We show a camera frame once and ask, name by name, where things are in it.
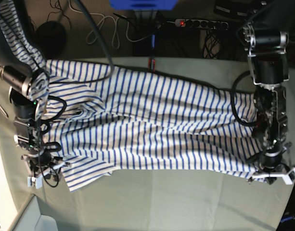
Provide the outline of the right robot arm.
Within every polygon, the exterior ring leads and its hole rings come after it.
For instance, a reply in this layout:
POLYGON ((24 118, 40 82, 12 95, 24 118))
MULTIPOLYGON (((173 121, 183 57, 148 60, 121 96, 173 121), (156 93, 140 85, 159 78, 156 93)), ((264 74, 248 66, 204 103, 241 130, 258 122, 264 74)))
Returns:
POLYGON ((66 102, 49 95, 49 74, 45 60, 28 38, 27 12, 24 2, 0 0, 0 78, 10 85, 9 100, 14 106, 14 125, 17 146, 27 150, 23 160, 28 169, 27 185, 42 187, 49 176, 59 180, 59 170, 70 164, 52 152, 61 150, 57 142, 43 143, 41 126, 50 129, 50 123, 60 117, 42 120, 48 100, 57 100, 66 108, 66 102))

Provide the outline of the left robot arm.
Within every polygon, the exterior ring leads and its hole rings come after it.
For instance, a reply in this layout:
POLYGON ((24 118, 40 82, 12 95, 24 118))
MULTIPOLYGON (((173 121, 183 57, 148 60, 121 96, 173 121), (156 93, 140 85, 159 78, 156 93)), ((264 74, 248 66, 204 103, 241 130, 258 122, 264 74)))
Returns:
POLYGON ((295 42, 295 0, 267 0, 237 30, 236 36, 248 52, 249 70, 234 81, 231 92, 231 109, 237 115, 235 93, 238 83, 250 76, 256 89, 253 103, 257 119, 237 122, 252 128, 252 137, 259 141, 261 151, 247 158, 258 170, 250 180, 263 180, 273 184, 282 179, 285 184, 295 181, 295 167, 283 159, 291 143, 286 141, 288 118, 286 89, 289 80, 286 48, 295 42))

